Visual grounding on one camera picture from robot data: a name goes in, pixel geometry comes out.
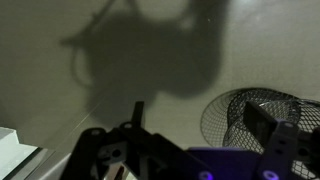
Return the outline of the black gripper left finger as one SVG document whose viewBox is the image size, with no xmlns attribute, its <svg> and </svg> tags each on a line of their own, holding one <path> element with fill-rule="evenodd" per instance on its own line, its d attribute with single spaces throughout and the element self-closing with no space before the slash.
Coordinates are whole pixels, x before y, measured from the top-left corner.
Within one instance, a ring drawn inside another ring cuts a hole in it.
<svg viewBox="0 0 320 180">
<path fill-rule="evenodd" d="M 144 102 L 137 101 L 130 121 L 110 131 L 100 127 L 83 131 L 60 180 L 103 180 L 112 164 L 137 160 L 128 131 L 141 127 L 143 113 Z"/>
</svg>

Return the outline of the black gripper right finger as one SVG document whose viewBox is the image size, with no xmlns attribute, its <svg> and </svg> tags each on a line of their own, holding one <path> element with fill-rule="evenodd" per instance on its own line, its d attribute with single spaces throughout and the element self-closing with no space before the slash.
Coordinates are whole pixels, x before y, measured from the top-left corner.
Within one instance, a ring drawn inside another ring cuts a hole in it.
<svg viewBox="0 0 320 180">
<path fill-rule="evenodd" d="M 258 180 L 290 180 L 297 152 L 299 128 L 285 120 L 269 115 L 254 102 L 245 104 L 243 122 L 263 147 L 258 161 Z"/>
</svg>

